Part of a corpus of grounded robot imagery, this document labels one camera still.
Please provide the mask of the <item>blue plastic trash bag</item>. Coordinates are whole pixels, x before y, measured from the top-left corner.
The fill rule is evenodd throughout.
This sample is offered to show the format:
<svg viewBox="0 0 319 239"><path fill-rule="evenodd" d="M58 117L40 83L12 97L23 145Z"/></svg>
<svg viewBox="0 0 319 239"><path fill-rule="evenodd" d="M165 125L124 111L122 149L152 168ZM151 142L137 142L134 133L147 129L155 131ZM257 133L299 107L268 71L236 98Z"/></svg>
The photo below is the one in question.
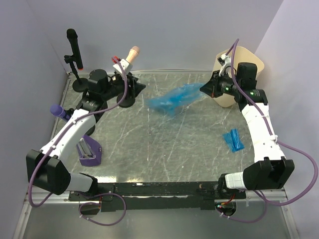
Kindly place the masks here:
<svg viewBox="0 0 319 239"><path fill-rule="evenodd" d="M188 106L203 96L200 91L202 86L203 83L183 84L163 96L148 99L147 106L152 110L174 115L177 108Z"/></svg>

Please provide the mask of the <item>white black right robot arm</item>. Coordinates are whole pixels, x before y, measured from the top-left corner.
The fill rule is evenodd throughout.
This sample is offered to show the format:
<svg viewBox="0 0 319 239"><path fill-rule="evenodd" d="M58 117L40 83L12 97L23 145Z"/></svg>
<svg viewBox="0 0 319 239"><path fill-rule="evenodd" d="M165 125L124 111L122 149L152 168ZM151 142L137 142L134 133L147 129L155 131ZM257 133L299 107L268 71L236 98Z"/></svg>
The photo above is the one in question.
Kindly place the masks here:
<svg viewBox="0 0 319 239"><path fill-rule="evenodd" d="M246 120L254 148L254 164L242 172L221 175L223 183L218 185L218 194L229 198L238 190L281 189L295 165L286 159L275 142L275 134L269 117L269 105L264 90L256 89L257 66L254 63L238 64L234 84L227 74L214 71L210 80L200 91L212 98L223 94L234 97L239 110Z"/></svg>

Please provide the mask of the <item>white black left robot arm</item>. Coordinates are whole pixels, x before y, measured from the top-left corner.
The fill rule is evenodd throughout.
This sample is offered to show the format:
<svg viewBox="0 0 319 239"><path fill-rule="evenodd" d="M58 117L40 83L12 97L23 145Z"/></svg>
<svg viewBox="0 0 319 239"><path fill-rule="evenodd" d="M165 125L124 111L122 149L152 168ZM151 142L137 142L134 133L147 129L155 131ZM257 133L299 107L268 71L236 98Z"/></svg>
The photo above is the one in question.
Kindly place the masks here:
<svg viewBox="0 0 319 239"><path fill-rule="evenodd" d="M92 71L82 91L82 99L76 108L64 113L67 117L64 127L41 150L31 150L27 154L30 187L36 186L56 195L65 191L80 191L85 199L95 199L99 192L97 178L83 173L71 173L64 162L76 144L109 111L108 100L116 98L117 106L129 108L145 88L131 73L109 76L102 69Z"/></svg>

